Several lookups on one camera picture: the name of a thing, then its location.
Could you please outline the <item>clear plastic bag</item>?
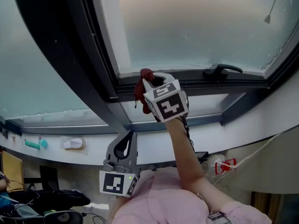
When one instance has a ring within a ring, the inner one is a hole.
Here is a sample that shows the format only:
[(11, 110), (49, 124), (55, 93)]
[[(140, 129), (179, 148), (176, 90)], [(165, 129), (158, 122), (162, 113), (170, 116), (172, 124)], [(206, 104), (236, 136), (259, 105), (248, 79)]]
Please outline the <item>clear plastic bag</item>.
[(205, 176), (212, 184), (215, 184), (222, 176), (224, 176), (225, 171), (221, 166), (225, 161), (225, 158), (226, 157), (222, 154), (213, 154), (202, 163)]

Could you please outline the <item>frosted hinged window sash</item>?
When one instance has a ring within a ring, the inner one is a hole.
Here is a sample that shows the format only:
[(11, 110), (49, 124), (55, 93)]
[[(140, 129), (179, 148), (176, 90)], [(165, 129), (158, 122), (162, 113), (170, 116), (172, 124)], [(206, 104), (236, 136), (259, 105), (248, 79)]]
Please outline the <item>frosted hinged window sash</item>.
[[(299, 0), (66, 1), (108, 100), (131, 100), (144, 68), (190, 96), (269, 90), (299, 70)], [(243, 73), (202, 75), (218, 64)]]

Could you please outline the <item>black office chair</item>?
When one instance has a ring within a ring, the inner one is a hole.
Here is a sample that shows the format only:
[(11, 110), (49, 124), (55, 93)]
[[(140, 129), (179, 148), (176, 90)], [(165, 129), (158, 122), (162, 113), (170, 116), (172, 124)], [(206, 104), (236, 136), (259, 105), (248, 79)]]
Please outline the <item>black office chair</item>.
[(83, 216), (74, 210), (56, 211), (44, 216), (45, 224), (83, 224)]

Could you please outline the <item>teal tube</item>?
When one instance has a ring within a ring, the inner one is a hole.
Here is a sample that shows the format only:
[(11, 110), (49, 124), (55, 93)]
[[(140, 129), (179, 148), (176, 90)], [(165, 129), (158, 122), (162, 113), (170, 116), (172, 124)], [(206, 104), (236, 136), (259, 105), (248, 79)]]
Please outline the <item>teal tube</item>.
[(40, 144), (25, 140), (25, 145), (37, 150), (40, 150)]

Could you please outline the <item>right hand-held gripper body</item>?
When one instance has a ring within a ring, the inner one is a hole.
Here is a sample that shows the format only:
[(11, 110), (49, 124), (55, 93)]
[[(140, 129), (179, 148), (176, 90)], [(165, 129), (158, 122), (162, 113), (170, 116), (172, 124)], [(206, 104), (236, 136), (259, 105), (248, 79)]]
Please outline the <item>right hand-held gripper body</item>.
[(144, 98), (149, 109), (161, 122), (188, 113), (186, 94), (181, 90), (177, 79), (156, 87), (152, 95), (144, 95)]

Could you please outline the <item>white window sill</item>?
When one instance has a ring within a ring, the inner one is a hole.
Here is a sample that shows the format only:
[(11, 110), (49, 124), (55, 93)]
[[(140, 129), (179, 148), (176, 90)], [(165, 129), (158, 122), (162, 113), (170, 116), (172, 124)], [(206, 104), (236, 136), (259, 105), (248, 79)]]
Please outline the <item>white window sill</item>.
[[(299, 80), (289, 80), (281, 88), (251, 111), (221, 126), (211, 124), (190, 130), (195, 151), (215, 153), (257, 142), (299, 125)], [(22, 135), (15, 140), (0, 134), (0, 146), (10, 150), (51, 161), (101, 165), (108, 145), (116, 135), (87, 136), (87, 154), (60, 148), (59, 136), (47, 136), (47, 148), (35, 149), (25, 141), (36, 141), (36, 135)], [(167, 132), (144, 132), (137, 135), (138, 164), (172, 161), (174, 153)]]

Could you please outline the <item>person's left forearm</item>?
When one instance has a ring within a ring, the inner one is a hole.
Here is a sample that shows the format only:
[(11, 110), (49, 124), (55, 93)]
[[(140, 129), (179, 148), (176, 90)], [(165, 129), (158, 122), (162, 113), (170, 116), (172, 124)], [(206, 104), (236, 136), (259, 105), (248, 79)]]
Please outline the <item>person's left forearm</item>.
[(114, 217), (117, 213), (117, 211), (124, 205), (126, 204), (131, 198), (130, 197), (123, 197), (123, 196), (117, 196), (116, 197), (116, 200), (109, 212), (109, 215), (108, 215), (108, 221), (107, 223), (108, 224), (112, 224), (113, 220), (114, 220)]

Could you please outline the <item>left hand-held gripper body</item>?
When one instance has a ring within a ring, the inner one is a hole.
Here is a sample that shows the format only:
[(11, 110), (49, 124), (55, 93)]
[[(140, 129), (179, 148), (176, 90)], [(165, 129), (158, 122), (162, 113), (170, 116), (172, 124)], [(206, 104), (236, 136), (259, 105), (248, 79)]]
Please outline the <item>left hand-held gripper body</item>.
[(104, 160), (103, 169), (99, 171), (100, 192), (131, 197), (140, 178), (140, 172), (138, 166)]

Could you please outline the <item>red plastic frame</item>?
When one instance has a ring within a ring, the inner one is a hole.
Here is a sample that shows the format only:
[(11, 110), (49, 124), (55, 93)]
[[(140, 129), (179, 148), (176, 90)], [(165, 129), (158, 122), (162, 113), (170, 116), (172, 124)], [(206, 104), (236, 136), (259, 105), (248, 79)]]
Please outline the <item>red plastic frame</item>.
[(219, 175), (232, 170), (232, 166), (236, 165), (236, 159), (215, 162), (215, 174)]

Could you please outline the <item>black bag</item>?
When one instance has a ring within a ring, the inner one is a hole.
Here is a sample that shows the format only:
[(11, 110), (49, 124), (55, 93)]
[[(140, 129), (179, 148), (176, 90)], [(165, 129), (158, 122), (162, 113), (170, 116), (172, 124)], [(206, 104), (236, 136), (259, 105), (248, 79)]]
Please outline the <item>black bag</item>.
[(49, 210), (63, 211), (90, 204), (90, 199), (84, 194), (72, 190), (19, 190), (9, 192), (8, 195), (21, 204), (27, 204), (39, 214)]

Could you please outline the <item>small low glass pane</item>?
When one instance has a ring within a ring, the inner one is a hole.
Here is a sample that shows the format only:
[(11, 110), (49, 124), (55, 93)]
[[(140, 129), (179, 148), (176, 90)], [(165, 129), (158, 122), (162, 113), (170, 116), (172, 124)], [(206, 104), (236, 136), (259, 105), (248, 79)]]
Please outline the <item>small low glass pane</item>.
[[(239, 100), (244, 93), (230, 93), (230, 94), (215, 94), (203, 96), (189, 96), (189, 117), (203, 116), (209, 114), (218, 114), (227, 110), (237, 100)], [(154, 121), (152, 114), (144, 114), (142, 111), (142, 104), (134, 101), (121, 103), (131, 122), (145, 122)]]

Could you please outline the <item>bagged white slipper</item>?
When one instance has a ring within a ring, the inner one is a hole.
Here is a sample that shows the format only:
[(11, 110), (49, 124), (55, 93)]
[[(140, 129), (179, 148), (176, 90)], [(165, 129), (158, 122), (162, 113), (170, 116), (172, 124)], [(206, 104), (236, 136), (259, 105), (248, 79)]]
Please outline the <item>bagged white slipper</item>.
[(60, 139), (60, 149), (87, 155), (88, 141), (79, 137), (65, 136)]

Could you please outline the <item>dark fixed window frame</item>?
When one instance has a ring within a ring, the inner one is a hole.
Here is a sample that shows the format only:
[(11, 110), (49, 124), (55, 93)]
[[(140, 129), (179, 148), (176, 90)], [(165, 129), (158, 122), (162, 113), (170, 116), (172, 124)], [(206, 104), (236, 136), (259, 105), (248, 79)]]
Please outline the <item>dark fixed window frame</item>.
[[(164, 126), (155, 120), (145, 122), (131, 122), (129, 120), (121, 103), (135, 102), (134, 95), (131, 100), (127, 101), (108, 100), (102, 97), (100, 94), (101, 85), (97, 81), (96, 72), (79, 39), (66, 0), (15, 1), (30, 35), (52, 68), (87, 107), (104, 121), (104, 124), (85, 126), (20, 126), (15, 122), (0, 117), (0, 132), (4, 128), (8, 132), (18, 135), (26, 133), (90, 135), (122, 133), (129, 129), (138, 132), (163, 130)], [(239, 100), (222, 113), (195, 117), (188, 116), (188, 124), (190, 126), (213, 123), (228, 124), (263, 102), (288, 79), (279, 83), (273, 89), (244, 93)]]

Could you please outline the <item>person's right forearm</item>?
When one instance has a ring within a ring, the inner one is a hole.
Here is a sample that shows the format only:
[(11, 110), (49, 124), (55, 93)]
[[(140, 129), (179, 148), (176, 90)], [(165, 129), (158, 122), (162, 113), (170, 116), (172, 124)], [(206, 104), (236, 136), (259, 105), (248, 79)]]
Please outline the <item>person's right forearm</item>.
[(181, 185), (185, 190), (202, 197), (211, 212), (219, 212), (234, 199), (217, 189), (205, 177), (204, 170), (191, 146), (185, 127), (179, 119), (165, 122), (171, 137)]

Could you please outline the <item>dark red cloth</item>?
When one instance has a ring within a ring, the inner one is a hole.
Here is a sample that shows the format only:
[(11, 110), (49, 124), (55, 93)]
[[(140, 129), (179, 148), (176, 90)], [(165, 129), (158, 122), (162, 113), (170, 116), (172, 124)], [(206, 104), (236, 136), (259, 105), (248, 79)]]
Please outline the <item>dark red cloth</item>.
[(137, 84), (135, 85), (134, 92), (133, 92), (134, 97), (135, 97), (135, 104), (137, 104), (137, 102), (140, 101), (142, 104), (143, 113), (150, 114), (151, 110), (149, 109), (148, 104), (146, 103), (144, 95), (143, 95), (146, 92), (144, 85), (143, 85), (143, 79), (145, 79), (147, 81), (154, 81), (155, 77), (154, 77), (153, 71), (150, 69), (142, 69), (140, 71), (140, 79), (137, 82)]

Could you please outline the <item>person's pink shirt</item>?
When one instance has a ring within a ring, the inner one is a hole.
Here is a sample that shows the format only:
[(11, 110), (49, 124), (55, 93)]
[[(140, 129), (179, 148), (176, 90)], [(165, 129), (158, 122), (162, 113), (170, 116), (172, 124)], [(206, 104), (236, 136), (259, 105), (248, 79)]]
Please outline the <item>person's pink shirt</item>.
[(233, 201), (211, 212), (202, 197), (185, 190), (176, 168), (143, 171), (131, 199), (112, 224), (271, 224), (256, 208)]

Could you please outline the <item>brown wooden panel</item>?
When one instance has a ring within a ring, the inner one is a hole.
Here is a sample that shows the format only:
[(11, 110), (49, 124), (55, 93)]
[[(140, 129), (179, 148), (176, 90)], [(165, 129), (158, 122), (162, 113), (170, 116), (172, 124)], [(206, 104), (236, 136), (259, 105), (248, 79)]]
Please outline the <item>brown wooden panel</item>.
[(250, 205), (266, 214), (272, 224), (299, 224), (299, 194), (252, 192)]

